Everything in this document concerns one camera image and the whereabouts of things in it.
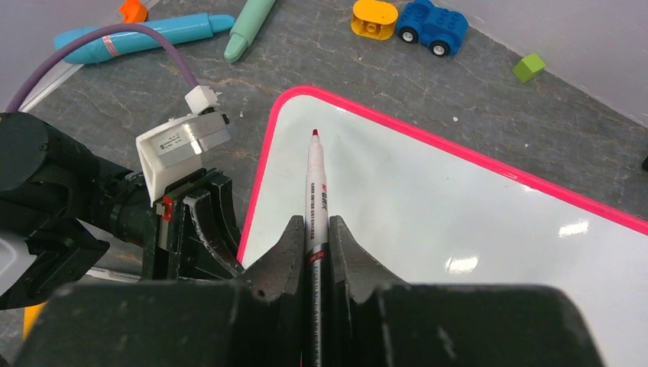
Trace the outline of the green whiteboard marker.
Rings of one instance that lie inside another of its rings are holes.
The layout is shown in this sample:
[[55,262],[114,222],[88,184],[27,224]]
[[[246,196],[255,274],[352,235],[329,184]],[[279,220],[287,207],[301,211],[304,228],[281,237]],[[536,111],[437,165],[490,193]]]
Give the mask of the green whiteboard marker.
[[86,275],[98,279],[108,280],[108,281],[117,281],[124,283],[135,283],[140,281],[140,276],[136,274],[124,273],[121,271],[115,271],[106,268],[97,268],[92,267],[87,272]]

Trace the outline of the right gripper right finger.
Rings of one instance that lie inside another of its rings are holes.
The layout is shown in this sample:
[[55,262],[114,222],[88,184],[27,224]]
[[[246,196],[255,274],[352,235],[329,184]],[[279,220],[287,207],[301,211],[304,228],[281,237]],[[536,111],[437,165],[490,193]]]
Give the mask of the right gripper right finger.
[[538,284],[414,284],[329,220],[333,366],[601,366],[577,307]]

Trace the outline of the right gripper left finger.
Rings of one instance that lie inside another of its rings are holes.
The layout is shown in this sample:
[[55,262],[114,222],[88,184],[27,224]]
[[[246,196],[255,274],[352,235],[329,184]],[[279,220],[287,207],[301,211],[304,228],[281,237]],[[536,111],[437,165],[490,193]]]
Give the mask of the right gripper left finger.
[[302,216],[230,281],[141,281],[59,289],[17,366],[298,366]]

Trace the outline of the pink framed whiteboard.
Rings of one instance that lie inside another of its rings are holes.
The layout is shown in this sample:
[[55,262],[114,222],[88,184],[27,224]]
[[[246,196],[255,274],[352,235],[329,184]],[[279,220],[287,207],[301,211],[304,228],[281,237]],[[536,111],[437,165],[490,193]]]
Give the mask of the pink framed whiteboard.
[[565,292],[609,366],[647,364],[647,223],[314,86],[274,103],[238,250],[249,266],[305,207],[322,141],[330,215],[413,283]]

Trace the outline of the red whiteboard marker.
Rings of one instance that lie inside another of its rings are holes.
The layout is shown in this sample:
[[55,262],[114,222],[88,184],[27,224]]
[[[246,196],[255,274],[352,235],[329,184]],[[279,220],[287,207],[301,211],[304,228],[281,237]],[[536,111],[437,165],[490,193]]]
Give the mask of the red whiteboard marker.
[[313,130],[308,147],[305,198],[305,285],[306,321],[304,323],[304,366],[324,366],[326,357],[325,280],[328,249],[328,203],[323,146]]

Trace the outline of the large mint toy crayon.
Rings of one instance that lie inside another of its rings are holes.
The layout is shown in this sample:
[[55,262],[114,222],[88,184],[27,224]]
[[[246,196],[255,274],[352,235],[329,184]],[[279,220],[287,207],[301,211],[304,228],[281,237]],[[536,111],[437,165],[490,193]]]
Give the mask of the large mint toy crayon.
[[273,8],[275,0],[247,0],[229,32],[224,51],[228,63],[237,62],[252,45],[259,30]]

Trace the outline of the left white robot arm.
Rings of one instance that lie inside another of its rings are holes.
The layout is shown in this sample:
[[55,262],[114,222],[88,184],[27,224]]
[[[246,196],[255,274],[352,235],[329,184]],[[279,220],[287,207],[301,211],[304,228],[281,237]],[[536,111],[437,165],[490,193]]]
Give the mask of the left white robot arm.
[[110,247],[90,226],[140,247],[146,280],[242,273],[229,177],[196,159],[161,194],[145,178],[31,114],[2,113],[2,309],[41,304],[81,279]]

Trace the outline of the blue toy car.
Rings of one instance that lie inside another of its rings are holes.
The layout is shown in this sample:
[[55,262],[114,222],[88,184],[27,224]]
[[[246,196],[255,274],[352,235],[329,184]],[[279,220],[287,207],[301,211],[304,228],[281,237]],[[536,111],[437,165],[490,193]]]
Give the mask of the blue toy car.
[[466,17],[431,1],[407,3],[396,23],[397,36],[407,44],[421,44],[436,57],[453,57],[469,29]]

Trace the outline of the green small block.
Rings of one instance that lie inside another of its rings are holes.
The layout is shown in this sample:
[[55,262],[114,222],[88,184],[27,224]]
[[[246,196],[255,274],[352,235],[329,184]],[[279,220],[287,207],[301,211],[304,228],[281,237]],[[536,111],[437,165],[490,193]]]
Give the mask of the green small block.
[[526,83],[546,68],[544,60],[536,53],[523,57],[512,69],[514,76]]

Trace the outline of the large blue toy crayon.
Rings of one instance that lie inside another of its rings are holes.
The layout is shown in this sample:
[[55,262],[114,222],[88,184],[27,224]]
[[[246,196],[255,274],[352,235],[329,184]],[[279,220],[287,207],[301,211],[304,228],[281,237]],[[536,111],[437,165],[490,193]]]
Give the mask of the large blue toy crayon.
[[[230,30],[235,23],[231,15],[199,13],[157,21],[146,21],[144,26],[154,29],[172,44],[183,44],[211,38]],[[151,36],[133,31],[123,31],[89,42],[64,58],[70,64],[103,63],[125,54],[159,48]]]

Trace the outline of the small orange toy piece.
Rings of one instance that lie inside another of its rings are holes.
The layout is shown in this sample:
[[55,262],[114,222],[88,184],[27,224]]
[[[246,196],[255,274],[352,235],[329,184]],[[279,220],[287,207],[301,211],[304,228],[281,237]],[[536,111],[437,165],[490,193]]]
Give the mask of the small orange toy piece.
[[118,11],[125,24],[141,23],[148,17],[148,9],[140,0],[125,0]]

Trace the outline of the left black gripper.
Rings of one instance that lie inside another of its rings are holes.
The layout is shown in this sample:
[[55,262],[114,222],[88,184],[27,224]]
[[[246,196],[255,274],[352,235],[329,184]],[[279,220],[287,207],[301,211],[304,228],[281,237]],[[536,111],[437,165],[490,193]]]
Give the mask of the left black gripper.
[[223,173],[201,169],[166,190],[154,204],[143,279],[230,280],[243,272],[232,188]]

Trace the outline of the yellow orange plastic block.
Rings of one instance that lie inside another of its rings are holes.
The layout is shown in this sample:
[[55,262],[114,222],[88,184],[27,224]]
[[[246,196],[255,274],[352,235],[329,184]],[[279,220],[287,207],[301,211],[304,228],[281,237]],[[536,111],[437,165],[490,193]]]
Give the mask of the yellow orange plastic block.
[[45,305],[46,302],[43,302],[41,304],[36,304],[34,306],[26,307],[24,309],[23,332],[22,332],[23,339],[27,339],[30,331],[32,330],[34,324],[37,321],[38,316],[40,315]]

